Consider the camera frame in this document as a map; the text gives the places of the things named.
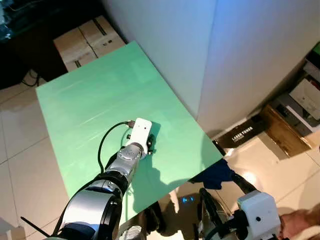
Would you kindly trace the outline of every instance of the green table surface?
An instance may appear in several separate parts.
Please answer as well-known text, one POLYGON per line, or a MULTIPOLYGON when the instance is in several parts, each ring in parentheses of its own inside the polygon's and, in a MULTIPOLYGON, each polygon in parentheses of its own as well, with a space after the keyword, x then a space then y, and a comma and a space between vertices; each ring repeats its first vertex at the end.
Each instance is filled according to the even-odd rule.
MULTIPOLYGON (((123 197, 121 223, 222 157, 136 42, 36 92, 69 197, 99 173, 98 146, 112 125, 152 121, 155 152, 139 163, 123 197)), ((106 138, 104 165, 129 133, 120 126, 106 138)))

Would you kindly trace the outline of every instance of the white wall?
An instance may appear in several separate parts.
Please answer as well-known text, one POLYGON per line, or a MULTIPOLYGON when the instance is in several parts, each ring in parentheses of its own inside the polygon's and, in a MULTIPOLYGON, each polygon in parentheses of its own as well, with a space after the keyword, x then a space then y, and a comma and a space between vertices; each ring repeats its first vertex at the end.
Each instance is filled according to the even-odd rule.
POLYGON ((320 40, 319 0, 218 0, 198 122, 214 135, 249 114, 320 40))
POLYGON ((215 0, 102 0, 122 35, 136 40, 195 117, 215 0))

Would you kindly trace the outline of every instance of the white floor tile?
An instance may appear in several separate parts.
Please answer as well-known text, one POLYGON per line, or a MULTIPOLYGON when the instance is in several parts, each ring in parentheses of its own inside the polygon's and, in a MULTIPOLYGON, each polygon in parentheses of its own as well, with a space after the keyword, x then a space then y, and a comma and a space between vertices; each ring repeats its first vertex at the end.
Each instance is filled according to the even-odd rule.
MULTIPOLYGON (((32 70, 31 72, 32 76, 37 76, 36 72, 32 70)), ((33 85, 35 83, 35 79, 32 78, 29 73, 27 72, 26 75, 23 78, 23 81, 29 85, 33 85)), ((43 84, 45 81, 43 79, 40 79, 39 83, 40 85, 43 84)), ((0 90, 0 104, 7 101, 8 99, 24 92, 25 90, 30 89, 29 86, 19 83, 10 87, 7 87, 5 89, 0 90)))
POLYGON ((306 152, 320 166, 320 147, 315 147, 306 152))
MULTIPOLYGON (((57 221, 58 221, 58 219, 55 219, 54 221, 50 222, 49 224, 45 225, 44 227, 41 227, 41 229, 43 231, 45 231, 47 234, 51 235, 56 227, 57 221)), ((26 240, 43 240, 45 238, 46 237, 42 233, 36 231, 36 232, 32 233, 31 235, 27 236, 26 240)))
POLYGON ((9 99, 0 107, 8 158, 48 136, 34 88, 9 99))
POLYGON ((2 127, 2 118, 0 110, 0 164, 7 160, 6 145, 5 145, 5 136, 2 127))
MULTIPOLYGON (((308 177, 318 171, 319 166, 306 154, 279 160, 278 157, 258 138, 242 146, 228 160, 229 166, 255 187, 281 199, 308 177)), ((237 199, 243 192, 233 182, 223 182, 217 191, 228 208, 238 208, 237 199)))
POLYGON ((0 104, 5 102, 6 100, 18 95, 19 93, 22 93, 23 91, 25 91, 27 89, 29 89, 29 87, 22 84, 22 83, 1 89, 0 90, 0 104))
POLYGON ((8 162, 0 165, 0 235, 18 226, 8 162))
MULTIPOLYGON (((320 203, 320 171, 309 178, 304 184, 300 185, 290 194, 277 202, 278 212, 280 215, 289 214, 298 209, 310 209, 320 203)), ((320 226, 312 227, 292 240, 305 240, 315 234, 320 233, 320 226)))
MULTIPOLYGON (((40 227, 59 217, 69 199, 49 138, 8 162, 18 216, 40 227)), ((26 236, 34 231, 19 222, 26 236)))

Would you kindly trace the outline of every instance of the tile floor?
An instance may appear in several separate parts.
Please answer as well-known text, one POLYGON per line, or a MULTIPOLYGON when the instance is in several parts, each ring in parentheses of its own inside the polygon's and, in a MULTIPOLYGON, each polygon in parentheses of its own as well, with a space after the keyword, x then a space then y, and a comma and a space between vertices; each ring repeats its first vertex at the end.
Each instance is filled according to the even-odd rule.
MULTIPOLYGON (((27 82, 33 81, 26 76, 27 82)), ((311 208, 320 202, 320 153, 313 149, 292 158, 281 155, 265 133, 253 138, 229 157, 231 168, 259 190, 274 196, 280 214, 311 208)), ((177 197, 194 194, 201 184, 187 183, 177 189, 177 197)), ((19 84, 0 90, 0 236, 11 228, 23 226, 26 238, 44 238, 20 220, 24 216, 51 233, 68 201, 66 190, 52 150, 35 88, 19 84)), ((242 192, 231 182, 222 190, 211 191, 227 211, 237 208, 242 192)), ((166 196, 161 208, 168 205, 166 196)), ((297 236, 304 240, 320 227, 297 236)), ((148 239, 183 239, 180 230, 171 236, 153 232, 148 239)))

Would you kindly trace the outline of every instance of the black antenna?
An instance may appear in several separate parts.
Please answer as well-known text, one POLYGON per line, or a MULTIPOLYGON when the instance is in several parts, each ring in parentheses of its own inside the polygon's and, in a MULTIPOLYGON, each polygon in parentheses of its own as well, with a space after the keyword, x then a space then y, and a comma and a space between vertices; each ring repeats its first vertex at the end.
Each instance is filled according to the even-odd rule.
POLYGON ((20 217, 23 221, 25 221, 27 224, 29 224, 31 227, 33 227, 35 230, 37 230, 38 232, 42 233, 43 235, 45 235, 47 238, 50 237, 50 235, 48 233, 46 233, 45 231, 43 231, 40 227, 34 225, 32 222, 30 222, 28 219, 26 219, 25 217, 21 216, 20 217))

